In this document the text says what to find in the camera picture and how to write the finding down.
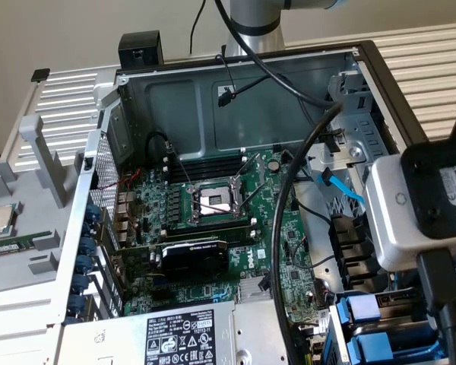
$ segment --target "warning label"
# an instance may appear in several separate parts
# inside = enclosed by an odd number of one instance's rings
[[[145,365],[214,365],[214,311],[148,319]]]

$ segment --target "metal vent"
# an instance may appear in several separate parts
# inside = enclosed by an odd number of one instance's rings
[[[100,143],[98,145],[97,173],[98,187],[100,188],[114,184],[119,181],[120,178],[106,135],[101,136]],[[93,203],[99,207],[105,207],[108,210],[110,217],[115,217],[115,203],[118,188],[118,185],[113,185],[105,189],[91,190]]]

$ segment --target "white wall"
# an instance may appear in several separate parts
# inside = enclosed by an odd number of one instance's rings
[[[0,0],[0,151],[34,69],[118,63],[120,36],[142,30],[160,30],[166,58],[186,56],[200,4],[201,0]],[[456,22],[456,0],[347,0],[334,10],[288,11],[282,17],[286,41],[451,22]],[[225,41],[226,30],[208,0],[195,34],[195,53],[214,52]]]

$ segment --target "motherboard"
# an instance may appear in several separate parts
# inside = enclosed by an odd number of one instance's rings
[[[133,174],[119,196],[115,225],[122,248],[112,260],[125,282],[124,314],[270,298],[270,289],[261,287],[270,276],[274,209],[288,166],[282,151],[250,151],[214,163],[167,161]],[[289,198],[280,276],[294,322],[318,315],[314,274],[293,264],[311,265],[305,240],[299,206]]]

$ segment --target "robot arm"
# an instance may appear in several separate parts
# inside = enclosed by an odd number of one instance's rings
[[[257,53],[284,49],[280,13],[289,9],[329,9],[344,0],[231,0],[230,17],[233,25],[245,42]],[[230,37],[227,56],[245,53]]]

